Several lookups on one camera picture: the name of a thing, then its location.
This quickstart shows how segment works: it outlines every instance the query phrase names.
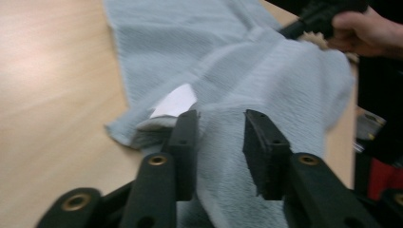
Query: wooden table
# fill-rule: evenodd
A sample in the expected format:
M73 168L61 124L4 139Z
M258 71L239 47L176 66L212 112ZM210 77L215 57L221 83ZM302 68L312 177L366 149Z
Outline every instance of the wooden table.
M135 178L142 155L104 130L126 103L102 1L2 1L0 79L0 227L34 227L73 188L107 194ZM327 162L348 185L354 98L328 134Z

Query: red cloth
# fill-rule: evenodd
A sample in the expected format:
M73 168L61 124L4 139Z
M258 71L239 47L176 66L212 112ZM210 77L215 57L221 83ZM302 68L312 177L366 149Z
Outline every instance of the red cloth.
M373 159L368 198L378 200L383 190L391 188L403 189L403 169Z

